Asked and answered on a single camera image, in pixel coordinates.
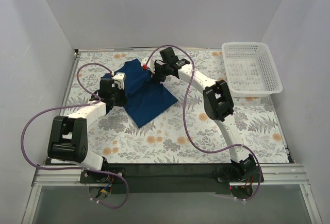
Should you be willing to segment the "blue printed t shirt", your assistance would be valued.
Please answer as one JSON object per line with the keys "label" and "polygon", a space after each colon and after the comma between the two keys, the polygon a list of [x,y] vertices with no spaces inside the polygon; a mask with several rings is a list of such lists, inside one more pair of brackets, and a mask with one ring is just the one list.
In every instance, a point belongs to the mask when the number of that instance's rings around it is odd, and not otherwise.
{"label": "blue printed t shirt", "polygon": [[[141,68],[138,59],[125,62],[124,66],[115,73],[125,73],[126,75],[127,104],[124,109],[139,128],[177,103],[177,98],[163,84],[155,82],[151,74]],[[112,109],[107,108],[108,91],[112,88],[118,87],[110,74],[105,74],[100,80],[98,96],[106,103],[106,113]]]}

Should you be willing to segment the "white plastic basket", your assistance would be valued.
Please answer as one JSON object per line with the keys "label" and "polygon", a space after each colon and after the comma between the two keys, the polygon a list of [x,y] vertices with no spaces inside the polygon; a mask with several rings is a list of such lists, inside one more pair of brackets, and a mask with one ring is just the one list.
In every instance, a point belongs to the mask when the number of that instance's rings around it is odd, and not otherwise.
{"label": "white plastic basket", "polygon": [[283,90],[268,45],[261,42],[222,44],[227,84],[233,97],[267,97]]}

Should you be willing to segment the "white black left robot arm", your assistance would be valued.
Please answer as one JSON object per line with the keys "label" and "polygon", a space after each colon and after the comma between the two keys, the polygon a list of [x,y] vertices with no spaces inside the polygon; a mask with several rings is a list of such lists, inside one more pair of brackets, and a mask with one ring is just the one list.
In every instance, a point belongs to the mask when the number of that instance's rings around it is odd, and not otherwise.
{"label": "white black left robot arm", "polygon": [[109,179],[107,160],[88,148],[88,128],[114,106],[126,104],[125,78],[124,73],[102,77],[100,88],[93,93],[88,106],[53,119],[47,149],[49,158],[92,170],[92,177],[99,183]]}

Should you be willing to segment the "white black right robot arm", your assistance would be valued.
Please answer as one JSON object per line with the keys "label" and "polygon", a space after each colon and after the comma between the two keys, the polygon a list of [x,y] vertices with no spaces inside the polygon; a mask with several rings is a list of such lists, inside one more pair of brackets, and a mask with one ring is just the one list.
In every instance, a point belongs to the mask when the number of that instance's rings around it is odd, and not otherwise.
{"label": "white black right robot arm", "polygon": [[229,151],[234,177],[238,181],[252,179],[257,174],[262,179],[260,163],[254,152],[244,145],[234,119],[234,102],[226,81],[216,81],[199,72],[194,61],[187,52],[185,59],[175,54],[177,46],[163,45],[156,50],[161,59],[152,57],[142,63],[144,70],[149,70],[152,77],[163,82],[167,76],[174,76],[188,84],[187,88],[195,88],[203,95],[204,111],[219,127]]}

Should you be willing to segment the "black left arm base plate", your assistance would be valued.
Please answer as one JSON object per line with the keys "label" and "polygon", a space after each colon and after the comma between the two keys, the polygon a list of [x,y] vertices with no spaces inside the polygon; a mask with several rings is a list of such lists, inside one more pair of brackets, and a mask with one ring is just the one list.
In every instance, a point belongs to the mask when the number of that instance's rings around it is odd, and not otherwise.
{"label": "black left arm base plate", "polygon": [[106,184],[110,182],[122,183],[122,180],[119,177],[124,178],[126,174],[125,168],[118,166],[106,166],[102,168],[102,171],[106,171],[106,173],[85,169],[80,175],[79,182],[82,184]]}

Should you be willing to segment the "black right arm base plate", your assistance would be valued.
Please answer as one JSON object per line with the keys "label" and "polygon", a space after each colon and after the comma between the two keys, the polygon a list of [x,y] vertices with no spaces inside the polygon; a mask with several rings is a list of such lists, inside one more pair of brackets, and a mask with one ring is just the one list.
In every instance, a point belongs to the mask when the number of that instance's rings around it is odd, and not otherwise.
{"label": "black right arm base plate", "polygon": [[241,171],[238,167],[233,164],[220,164],[212,172],[213,177],[219,183],[225,182],[244,182],[247,180],[258,182],[261,177],[261,182],[264,182],[263,174],[260,174],[259,166],[252,168],[246,172]]}

